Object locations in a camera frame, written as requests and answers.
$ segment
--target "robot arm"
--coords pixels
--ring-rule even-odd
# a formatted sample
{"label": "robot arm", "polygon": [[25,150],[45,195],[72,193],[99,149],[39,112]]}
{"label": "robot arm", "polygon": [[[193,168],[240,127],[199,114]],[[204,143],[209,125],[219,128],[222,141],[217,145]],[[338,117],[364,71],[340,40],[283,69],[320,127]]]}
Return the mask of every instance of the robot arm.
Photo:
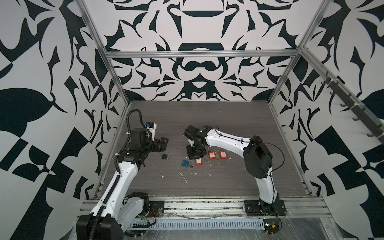
{"label": "robot arm", "polygon": [[129,185],[140,166],[145,167],[145,159],[150,152],[162,152],[167,149],[168,139],[155,139],[156,123],[147,122],[146,128],[130,131],[130,143],[127,150],[119,156],[120,173],[115,172],[105,193],[89,215],[80,216],[76,224],[78,240],[88,240],[95,221],[98,222],[92,233],[92,239],[122,239],[133,219],[149,208],[148,194],[133,193],[122,206]]}
{"label": "robot arm", "polygon": [[190,160],[207,154],[205,146],[216,146],[244,158],[249,174],[255,177],[260,192],[259,203],[264,213],[271,214],[278,194],[272,178],[272,154],[258,136],[238,137],[221,132],[210,126],[202,129],[190,125],[184,135],[188,138],[187,154]]}

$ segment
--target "wooden table surface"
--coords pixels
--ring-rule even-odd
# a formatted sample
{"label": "wooden table surface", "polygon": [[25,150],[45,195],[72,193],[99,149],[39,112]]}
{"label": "wooden table surface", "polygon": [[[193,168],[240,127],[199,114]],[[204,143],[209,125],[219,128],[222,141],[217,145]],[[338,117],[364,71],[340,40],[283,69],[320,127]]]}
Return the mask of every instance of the wooden table surface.
{"label": "wooden table surface", "polygon": [[[187,156],[187,138],[183,136],[188,125],[201,128],[203,125],[218,126],[221,131],[241,137],[260,136],[263,141],[279,146],[285,155],[285,163],[273,172],[273,181],[280,197],[306,196],[300,177],[293,165],[278,127],[266,101],[253,102],[191,102],[191,101],[134,101],[132,109],[142,112],[143,122],[157,124],[155,138],[167,137],[168,159],[152,152],[147,157],[146,167],[141,166],[129,187],[130,192],[146,192],[149,195],[194,195],[194,196],[255,196],[259,191],[254,177],[245,169],[244,159],[228,152],[228,159],[203,158],[202,166],[182,167]],[[131,129],[141,127],[137,113],[130,118]],[[126,126],[119,140],[118,151],[126,140]],[[273,168],[278,167],[283,157],[271,145]],[[104,180],[103,193],[115,172],[113,163]]]}

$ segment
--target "debris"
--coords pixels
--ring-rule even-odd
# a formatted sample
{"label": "debris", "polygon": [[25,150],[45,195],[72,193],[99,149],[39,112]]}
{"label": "debris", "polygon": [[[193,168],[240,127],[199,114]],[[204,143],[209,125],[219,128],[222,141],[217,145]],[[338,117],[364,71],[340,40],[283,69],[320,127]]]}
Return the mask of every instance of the debris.
{"label": "debris", "polygon": [[184,178],[184,181],[185,181],[185,183],[187,184],[187,180],[185,179],[185,177],[183,176],[183,174],[181,174],[181,172],[179,172],[180,173],[180,175]]}

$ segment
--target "wire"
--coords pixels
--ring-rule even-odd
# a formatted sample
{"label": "wire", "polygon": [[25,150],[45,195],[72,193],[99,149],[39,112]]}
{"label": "wire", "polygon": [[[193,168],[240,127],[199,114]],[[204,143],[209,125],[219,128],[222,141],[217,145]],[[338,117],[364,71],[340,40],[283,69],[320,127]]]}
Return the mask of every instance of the wire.
{"label": "wire", "polygon": [[280,220],[280,218],[279,218],[279,213],[276,213],[276,217],[277,217],[277,219],[278,219],[278,222],[280,222],[280,225],[279,225],[279,230],[278,231],[280,231],[282,228],[283,228],[283,222]]}
{"label": "wire", "polygon": [[[151,224],[147,224],[147,225],[144,225],[144,226],[138,226],[138,227],[136,227],[136,228],[149,228],[150,226],[153,226],[153,225],[156,224],[156,218],[155,218],[155,217],[153,217],[153,220],[154,220],[154,222],[151,223]],[[146,230],[143,231],[143,232],[141,232],[141,233],[129,233],[129,232],[124,232],[124,235],[129,236],[129,237],[141,237],[141,236],[143,236],[144,233],[146,233],[146,232],[147,232]]]}
{"label": "wire", "polygon": [[236,138],[233,138],[233,137],[228,137],[228,136],[222,135],[221,133],[218,133],[217,130],[216,130],[216,128],[214,128],[214,130],[216,131],[216,133],[217,133],[220,137],[227,137],[227,138],[230,138],[230,139],[239,141],[239,142],[247,142],[247,143],[248,143],[248,142],[251,142],[251,143],[266,143],[266,144],[270,144],[270,145],[276,147],[276,148],[281,152],[281,154],[283,155],[283,163],[282,163],[280,166],[278,166],[277,168],[275,168],[274,170],[272,170],[271,173],[272,173],[273,171],[275,171],[275,170],[281,168],[281,166],[285,163],[285,155],[284,155],[283,151],[281,150],[281,148],[279,148],[279,147],[276,146],[275,144],[270,143],[270,142],[261,142],[261,141],[260,141],[260,142],[257,142],[257,141],[244,141],[244,140],[239,140],[239,139],[236,139]]}

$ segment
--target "aluminum frame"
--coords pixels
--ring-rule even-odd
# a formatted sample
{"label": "aluminum frame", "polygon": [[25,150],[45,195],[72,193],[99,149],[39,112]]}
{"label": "aluminum frame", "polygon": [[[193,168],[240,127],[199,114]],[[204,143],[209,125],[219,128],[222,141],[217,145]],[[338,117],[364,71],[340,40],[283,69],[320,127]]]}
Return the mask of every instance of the aluminum frame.
{"label": "aluminum frame", "polygon": [[273,89],[271,95],[269,96],[269,99],[268,99],[269,104],[272,104],[273,101],[275,100],[275,98],[278,96],[279,92],[281,91],[285,82],[287,81],[289,74],[291,74],[291,72],[293,71],[293,69],[296,66],[299,59],[300,59],[299,54],[296,54],[293,58],[291,58],[291,60],[287,64],[287,67],[285,67],[283,74],[281,75],[281,77],[277,81],[277,84],[276,84],[275,88]]}
{"label": "aluminum frame", "polygon": [[287,139],[287,137],[286,137],[286,135],[285,135],[285,133],[284,133],[284,131],[283,131],[283,127],[281,126],[281,124],[280,124],[280,122],[279,122],[279,120],[278,120],[278,115],[277,115],[277,113],[276,113],[275,107],[274,107],[273,105],[269,105],[269,107],[270,107],[270,109],[271,109],[272,116],[273,116],[273,118],[274,118],[274,120],[275,120],[275,122],[276,122],[276,124],[277,124],[277,128],[279,129],[279,132],[280,132],[280,134],[281,134],[281,137],[283,138],[283,141],[284,141],[284,143],[285,143],[285,145],[286,145],[286,147],[287,147],[287,150],[288,150],[288,152],[289,152],[289,154],[290,154],[290,156],[291,156],[291,158],[292,158],[292,160],[293,160],[293,165],[295,166],[296,171],[297,171],[297,173],[298,173],[300,179],[304,182],[303,184],[305,185],[305,188],[306,188],[306,190],[308,191],[307,194],[310,195],[310,196],[313,196],[313,195],[312,195],[312,194],[313,194],[312,184],[311,184],[311,182],[308,181],[308,179],[305,177],[305,173],[304,173],[303,169],[301,168],[299,162],[296,161],[296,157],[295,157],[295,155],[293,154],[293,152],[292,152],[292,150],[291,150],[291,146],[290,146],[290,144],[289,144],[289,142],[288,142],[288,139]]}
{"label": "aluminum frame", "polygon": [[337,79],[337,77],[306,47],[300,47],[298,52],[324,80],[328,77]]}
{"label": "aluminum frame", "polygon": [[[313,17],[311,23],[309,24],[303,38],[301,39],[299,45],[297,46],[297,51],[299,52],[299,49],[303,46],[306,46],[307,43],[310,41],[312,38],[315,30],[318,28],[320,25],[321,21],[324,18],[324,14],[326,13],[329,5],[333,2],[333,0],[323,0],[322,3],[320,4],[320,7],[317,9],[317,12],[315,16]],[[295,56],[294,58],[291,59],[287,67],[285,68],[285,71],[283,72],[283,75],[280,77],[280,79],[277,82],[276,87],[274,88],[271,96],[268,99],[268,102],[270,104],[273,103],[273,101],[276,99],[278,96],[279,92],[281,91],[282,87],[284,86],[285,82],[288,79],[289,74],[293,71],[294,67],[297,64],[297,61],[300,59],[300,56]]]}
{"label": "aluminum frame", "polygon": [[297,50],[106,51],[107,58],[295,56]]}
{"label": "aluminum frame", "polygon": [[105,175],[107,174],[107,171],[109,169],[109,164],[111,163],[112,159],[114,158],[114,150],[116,149],[116,146],[119,142],[121,132],[124,129],[125,119],[128,115],[129,110],[131,109],[131,105],[132,104],[129,104],[128,106],[126,106],[124,108],[124,111],[122,112],[118,128],[116,129],[116,132],[115,132],[113,139],[112,139],[112,144],[108,150],[109,154],[108,154],[103,166],[101,166],[101,172],[99,174],[99,178],[98,178],[97,182],[95,183],[94,187],[92,188],[92,199],[97,198],[98,192],[100,190],[100,185],[102,185],[102,183],[104,182]]}
{"label": "aluminum frame", "polygon": [[104,45],[103,45],[103,43],[102,43],[102,41],[100,39],[100,35],[97,32],[96,27],[95,27],[95,25],[94,25],[94,23],[92,21],[91,15],[90,15],[90,13],[88,11],[88,8],[87,8],[86,4],[84,3],[83,0],[75,0],[75,2],[76,2],[76,5],[77,5],[77,8],[80,11],[80,14],[82,16],[82,19],[84,21],[85,26],[88,28],[89,33],[90,33],[93,41],[95,42],[95,45],[97,47],[97,50],[99,51],[101,59],[103,60],[104,65],[107,68],[108,72],[111,74],[113,83],[117,87],[118,92],[119,92],[120,96],[122,97],[125,105],[128,105],[129,104],[129,99],[128,99],[127,95],[125,94],[125,91],[124,91],[124,89],[123,89],[123,87],[121,85],[121,82],[120,82],[120,78],[116,74],[115,69],[114,69],[112,63],[110,62],[110,60],[105,55]]}
{"label": "aluminum frame", "polygon": [[[249,218],[245,213],[244,200],[258,200],[247,196],[150,196],[150,201],[164,201],[164,215],[158,219],[216,218],[241,219]],[[280,218],[332,218],[322,197],[283,197],[287,215]],[[80,215],[88,215],[98,200],[85,200],[79,211]],[[275,216],[257,216],[269,219]]]}

